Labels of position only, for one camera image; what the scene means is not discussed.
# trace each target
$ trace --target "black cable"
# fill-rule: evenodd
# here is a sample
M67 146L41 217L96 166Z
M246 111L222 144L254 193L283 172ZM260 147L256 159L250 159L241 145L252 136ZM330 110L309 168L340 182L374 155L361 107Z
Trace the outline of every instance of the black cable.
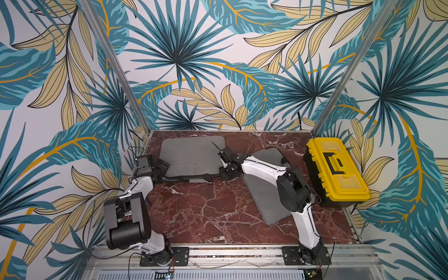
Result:
M132 152L132 154L134 155L135 160L137 160L137 155L134 153L134 151L131 148L139 148L142 150L145 150L145 148L143 147L137 147L137 146L129 146L128 149Z
M140 254L140 253L132 253L130 256L129 256L129 261L128 261L128 280L131 280L131 274L130 274L130 272L129 272L129 270L130 270L130 266L131 266L131 257L132 257L132 255L133 254L137 254L137 255L142 255L142 254Z
M126 251L123 251L123 252L121 252L121 253L119 253L119 254L116 254L116 255L114 255L114 256L112 256L112 257L107 257L107 258L97 257L97 256L95 256L94 254L92 254L92 253L89 251L89 249L88 249L87 246L86 246L86 241L85 241L85 238L84 238L85 233L86 233L87 223L88 223L90 220L92 220L92 218L93 218L93 213L95 213L95 211L98 209L98 207L101 207L101 206L102 206L102 205L100 204L100 205L98 205L97 207L94 208L94 210L92 211L92 214L90 215L89 220L86 222L86 226L82 229L82 245L84 245L84 248L86 249L87 253L89 253L90 256L92 256L92 257L94 257L94 258L97 258L97 259L111 259L111 258L114 258L114 257L118 257L119 255L122 255L122 254L124 254L124 253L126 253L126 252L128 252L128 251L131 251L133 248L129 248L129 249L127 249Z
M335 251L335 244L336 244L336 242L335 242L335 240L333 239L333 249L332 249L332 254L330 255L330 262L331 262L331 260L332 260L332 257L333 257L333 252ZM328 272L328 269L330 268L330 263L328 263L328 265L327 265L327 270L325 271L325 274L323 275L323 277L322 277L322 280L325 278L325 276L327 275L327 272Z
M132 129L129 129L129 131L134 134L135 136L137 136L141 141L143 141L143 138L141 138L140 136L137 135L137 133L135 133Z

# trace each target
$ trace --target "metal grille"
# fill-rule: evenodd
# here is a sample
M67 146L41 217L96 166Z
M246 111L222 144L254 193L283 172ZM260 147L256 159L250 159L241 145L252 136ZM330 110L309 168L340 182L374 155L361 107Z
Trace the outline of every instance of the metal grille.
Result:
M131 280L153 280L151 270L131 270ZM127 270L103 270L97 280L127 280ZM303 270L289 269L201 269L176 270L172 279L179 280L304 280Z

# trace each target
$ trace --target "tropical leaf wallpaper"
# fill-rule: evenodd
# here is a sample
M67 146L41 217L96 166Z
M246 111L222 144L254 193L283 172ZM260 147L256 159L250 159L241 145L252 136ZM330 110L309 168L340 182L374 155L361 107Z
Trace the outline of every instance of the tropical leaf wallpaper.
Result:
M123 2L93 3L122 52ZM146 135L75 0L0 10L0 279L79 279L79 234L103 241L98 206L129 185Z
M319 134L345 142L369 186L352 219L387 277L448 279L448 2L399 5Z
M152 129L310 129L384 1L134 0L111 42Z

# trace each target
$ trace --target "fan palm leaf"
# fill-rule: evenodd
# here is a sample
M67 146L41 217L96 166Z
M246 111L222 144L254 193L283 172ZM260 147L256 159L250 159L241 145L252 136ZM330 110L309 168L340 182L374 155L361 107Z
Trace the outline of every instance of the fan palm leaf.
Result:
M146 63L146 65L137 69L150 69L163 66L175 67L179 88L182 86L182 79L185 78L192 91L195 90L195 87L193 80L190 79L191 77L196 79L200 89L202 89L202 79L213 84L205 74L219 78L211 70L219 71L220 69L210 63L225 64L226 62L209 56L222 51L226 47L213 50L210 48L228 37L212 43L210 43L210 40L225 30L226 27L221 26L216 28L218 23L215 22L203 32L200 32L200 29L205 28L204 24L208 15L202 17L196 23L199 0L195 0L192 8L190 8L190 1L185 1L183 19L181 19L182 1L177 1L176 11L174 12L171 7L171 1L166 0L166 18L157 1L155 1L157 16L141 0L139 2L148 14L151 22L128 7L135 13L136 17L147 30L146 32L135 26L127 25L130 30L139 34L143 40L129 37L128 41L145 48L145 50L127 49L125 51L148 55L152 58L132 60Z

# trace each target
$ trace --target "blue palm leaf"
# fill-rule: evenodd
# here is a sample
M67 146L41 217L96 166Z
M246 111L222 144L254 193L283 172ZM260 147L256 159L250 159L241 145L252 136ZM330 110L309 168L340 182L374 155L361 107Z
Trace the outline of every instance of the blue palm leaf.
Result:
M205 28L204 23L208 16L200 18L198 23L196 23L199 0L195 0L192 8L190 8L189 1L185 2L183 19L181 19L182 1L177 1L176 11L174 12L171 7L171 1L166 0L165 9L167 18L165 18L164 12L157 1L155 1L156 14L141 0L139 2L148 14L150 21L131 8L129 9L135 13L148 33L129 24L126 27L142 37L142 39L129 37L129 42L135 43L146 50L127 49L125 51L145 54L151 56L151 58L132 60L146 63L146 65L137 69L150 69L163 66L175 67L179 88L182 87L183 79L186 79L192 91L195 91L195 87L193 80L190 79L191 77L196 79L200 89L202 89L202 80L213 84L206 75L218 78L210 70L219 71L219 68L213 66L211 63L225 63L225 61L210 56L220 52L224 48L210 48L228 37L215 40L211 43L210 41L226 27L216 27L218 23L215 22L208 28Z
M182 112L179 108L179 101L176 101L174 105L175 110L170 108L165 102L165 106L168 108L168 111L159 108L161 117L158 122L158 125L161 129L172 129L172 130L202 130L202 129L216 129L218 124L211 124L208 122L197 122L194 119L194 114L196 113L197 105L188 112L187 102L184 100L182 102Z
M0 157L3 156L3 151L6 143L6 138L11 125L11 120L14 111L9 115L9 119L6 122L4 131L0 138ZM26 176L21 177L29 164L35 160L44 149L39 149L31 155L27 156L21 163L13 168L19 150L22 146L23 136L25 133L25 127L22 130L20 138L17 140L16 145L11 150L10 154L4 159L3 166L0 167L0 235L14 239L19 242L32 245L33 243L23 233L16 230L9 225L12 224L46 224L53 221L47 217L40 215L26 215L26 216L10 216L11 214L28 207L49 207L54 209L54 206L48 202L34 201L39 196L58 189L60 187L52 187L44 190L40 190L33 194L28 194L34 187L45 182L49 178L53 177L57 173L48 174L31 183L28 183L31 178L35 177L39 172L47 168L48 164L42 164L29 172Z
M447 72L446 69L437 69L448 61L448 45L446 44L448 33L445 31L447 23L439 27L429 38L426 38L426 35L429 33L432 24L424 30L419 38L416 38L418 25L419 20L417 19L415 29L407 43L405 42L406 29L403 29L393 57L392 50L395 48L392 48L390 41L387 42L386 63L383 62L381 52L376 53L377 68L370 61L367 62L374 75L373 80L363 73L366 82L358 81L362 87L377 97L374 104L360 120L371 116L364 133L369 131L375 119L378 120L378 125L373 129L371 137L381 128L381 144L383 143L386 126L389 128L388 133L392 143L394 141L394 127L397 128L400 139L404 138L400 118L418 136L414 121L408 113L441 119L422 111L415 105L448 108L447 105L422 99L423 97L448 96L448 90L443 88L448 86L448 82L431 83L431 79Z
M280 65L289 78L276 76L278 78L279 91L275 95L274 100L276 106L280 108L274 113L274 116L280 112L284 112L282 118L285 118L290 113L296 115L298 112L301 112L301 116L305 116L308 112L308 118L310 118L316 100L322 103L324 102L322 99L330 97L342 75L340 73L342 66L333 71L333 65L330 65L325 71L322 71L320 57L316 74L313 71L310 74L307 73L300 55L298 61L299 67L291 61L297 75L292 74Z
M62 9L66 14L62 15L69 15L69 12L59 3L58 0L52 0L60 9ZM22 3L28 8L28 12L24 11L22 6L20 5L20 2L15 1L9 1L14 8L19 12L19 14L25 19L29 25L38 33L40 32L37 30L36 26L31 22L31 19L29 18L29 13L33 14L35 18L42 24L42 26L51 34L51 31L47 27L47 24L40 18L38 12L46 17L47 20L51 22L52 25L54 25L61 34L63 34L62 30L59 28L58 24L55 22L54 17L60 19L60 16L54 12L54 10L48 5L48 3L45 0L22 0ZM31 4L34 4L38 10L35 10ZM9 43L13 44L15 39L15 30L14 30L14 24L11 17L10 9L7 7L5 0L0 0L0 13L2 13L4 21L6 23L6 27L8 28L9 32Z
M51 267L60 267L58 271L54 274L50 275L46 280L51 280L58 278L60 280L72 280L72 279L80 279L82 273L87 265L87 261L90 257L90 254L87 252L85 246L82 243L82 240L76 234L72 227L70 227L70 231L72 234L73 241L75 242L76 247L70 247L64 244L53 243L53 248L56 252L61 254L77 254L74 257L65 260L59 261L54 258L45 257L48 265ZM104 235L104 219L101 219L98 226L95 229L95 232L92 236L92 239L89 241L87 245L88 250L92 250L97 244L102 242L105 238Z
M118 80L115 78L113 71L111 74L106 74L108 81L98 76L103 82L96 85L102 90L97 89L91 85L87 86L94 94L88 94L98 101L103 102L101 105L84 104L87 107L99 108L100 110L89 117L89 120L96 119L97 122L103 122L109 129L109 133L114 139L120 139L121 147L125 149L125 143L129 144L129 129L135 127L134 118L130 114L128 106L128 99L126 98L123 89Z

